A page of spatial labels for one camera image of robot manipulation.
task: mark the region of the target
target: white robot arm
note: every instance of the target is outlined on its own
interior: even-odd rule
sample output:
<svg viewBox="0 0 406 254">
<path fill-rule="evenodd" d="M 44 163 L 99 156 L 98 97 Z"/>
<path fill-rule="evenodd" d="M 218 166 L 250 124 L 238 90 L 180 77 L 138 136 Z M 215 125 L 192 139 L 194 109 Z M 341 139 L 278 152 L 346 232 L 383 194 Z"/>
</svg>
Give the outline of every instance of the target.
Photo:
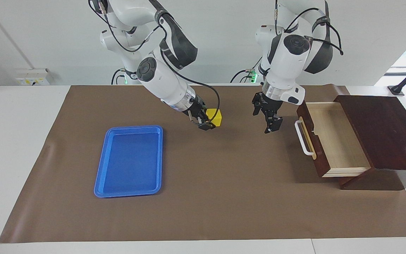
<svg viewBox="0 0 406 254">
<path fill-rule="evenodd" d="M 262 92 L 253 98 L 253 115 L 261 110 L 266 117 L 264 133 L 277 131 L 283 121 L 277 111 L 283 101 L 301 105 L 305 89 L 295 83 L 304 70 L 315 74 L 328 67 L 333 56 L 328 4 L 324 0 L 281 0 L 276 4 L 276 25 L 256 31 L 263 49 L 258 73 L 264 76 Z"/>
<path fill-rule="evenodd" d="M 168 11 L 157 0 L 92 1 L 109 25 L 100 35 L 101 43 L 122 58 L 129 77 L 171 108 L 194 117 L 200 129 L 215 128 L 203 100 L 177 72 L 195 61 L 198 50 Z M 151 34 L 145 25 L 150 22 L 162 28 L 165 37 L 143 58 L 137 50 Z"/>
</svg>

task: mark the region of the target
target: white handle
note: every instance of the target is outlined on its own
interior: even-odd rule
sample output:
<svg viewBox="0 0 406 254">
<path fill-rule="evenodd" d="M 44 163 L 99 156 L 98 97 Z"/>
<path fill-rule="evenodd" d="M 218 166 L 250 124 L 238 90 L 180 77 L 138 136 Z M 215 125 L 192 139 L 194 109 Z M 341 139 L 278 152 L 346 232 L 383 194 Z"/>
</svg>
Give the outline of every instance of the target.
<svg viewBox="0 0 406 254">
<path fill-rule="evenodd" d="M 299 128 L 300 123 L 303 123 L 303 122 L 300 120 L 297 120 L 297 121 L 295 121 L 294 126 L 295 126 L 295 130 L 297 132 L 297 135 L 299 137 L 300 145 L 302 146 L 303 153 L 305 153 L 306 155 L 309 155 L 309 156 L 313 156 L 314 155 L 313 152 L 306 150 L 306 146 L 305 146 L 305 142 L 303 141 L 302 133 L 300 133 L 300 128 Z"/>
</svg>

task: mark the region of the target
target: wall socket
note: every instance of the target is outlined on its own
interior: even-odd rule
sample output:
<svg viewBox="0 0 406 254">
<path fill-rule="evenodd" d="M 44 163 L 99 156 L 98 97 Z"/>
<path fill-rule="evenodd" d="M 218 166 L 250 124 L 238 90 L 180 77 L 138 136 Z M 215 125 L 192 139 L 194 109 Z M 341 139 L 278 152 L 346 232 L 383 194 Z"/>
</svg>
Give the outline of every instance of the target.
<svg viewBox="0 0 406 254">
<path fill-rule="evenodd" d="M 47 69 L 19 69 L 16 80 L 20 85 L 50 85 L 52 76 Z"/>
</svg>

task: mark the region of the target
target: brown mat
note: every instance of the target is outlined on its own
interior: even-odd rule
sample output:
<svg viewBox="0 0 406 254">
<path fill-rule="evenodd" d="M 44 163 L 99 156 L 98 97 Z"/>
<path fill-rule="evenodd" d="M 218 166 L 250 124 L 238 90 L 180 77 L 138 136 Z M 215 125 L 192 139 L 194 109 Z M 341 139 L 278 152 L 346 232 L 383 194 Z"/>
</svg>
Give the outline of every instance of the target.
<svg viewBox="0 0 406 254">
<path fill-rule="evenodd" d="M 307 101 L 346 93 L 306 88 Z M 285 103 L 281 130 L 265 135 L 264 116 L 252 116 L 258 86 L 217 90 L 222 127 L 205 132 L 141 86 L 71 87 L 0 243 L 406 236 L 405 191 L 346 191 L 317 177 L 296 106 Z M 150 124 L 164 128 L 159 193 L 94 196 L 106 131 Z"/>
</svg>

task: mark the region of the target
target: blue tray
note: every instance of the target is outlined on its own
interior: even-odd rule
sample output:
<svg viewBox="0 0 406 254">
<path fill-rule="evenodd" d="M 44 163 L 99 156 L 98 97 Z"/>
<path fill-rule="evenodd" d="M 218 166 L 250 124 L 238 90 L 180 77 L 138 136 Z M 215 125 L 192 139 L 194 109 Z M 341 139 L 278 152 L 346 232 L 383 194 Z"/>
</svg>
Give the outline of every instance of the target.
<svg viewBox="0 0 406 254">
<path fill-rule="evenodd" d="M 162 127 L 114 127 L 106 132 L 93 192 L 99 198 L 155 194 L 161 188 Z"/>
</svg>

